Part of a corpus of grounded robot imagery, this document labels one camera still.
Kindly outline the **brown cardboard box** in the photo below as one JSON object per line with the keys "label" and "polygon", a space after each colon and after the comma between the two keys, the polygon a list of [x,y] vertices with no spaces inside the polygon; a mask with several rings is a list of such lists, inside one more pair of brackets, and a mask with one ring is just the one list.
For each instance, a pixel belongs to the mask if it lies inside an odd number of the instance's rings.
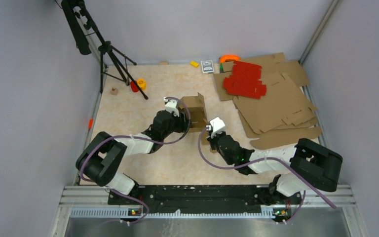
{"label": "brown cardboard box", "polygon": [[205,107],[204,96],[198,93],[195,96],[184,96],[178,103],[178,111],[181,116],[182,132],[198,133],[208,125],[207,112]]}

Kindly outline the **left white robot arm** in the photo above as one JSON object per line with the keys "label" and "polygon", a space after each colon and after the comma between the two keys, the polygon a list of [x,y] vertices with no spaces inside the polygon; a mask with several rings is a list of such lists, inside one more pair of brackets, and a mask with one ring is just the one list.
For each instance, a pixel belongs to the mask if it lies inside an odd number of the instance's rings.
{"label": "left white robot arm", "polygon": [[99,132],[76,161],[76,169],[100,187],[119,192],[126,204],[138,199],[138,183],[118,171],[124,157],[152,154],[159,150],[172,133],[189,131],[191,118],[185,112],[175,116],[166,110],[157,112],[152,124],[142,133],[133,136],[111,136]]}

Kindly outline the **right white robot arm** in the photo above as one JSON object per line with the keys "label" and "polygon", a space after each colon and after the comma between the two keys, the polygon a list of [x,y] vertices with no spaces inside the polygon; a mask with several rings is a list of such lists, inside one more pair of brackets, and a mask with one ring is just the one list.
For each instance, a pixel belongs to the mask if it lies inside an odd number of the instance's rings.
{"label": "right white robot arm", "polygon": [[343,158],[338,153],[301,138],[287,149],[260,151],[247,149],[225,132],[207,133],[211,150],[225,161],[223,170],[236,170],[243,175],[275,171],[268,188],[260,194],[271,203],[283,203],[301,191],[335,192]]}

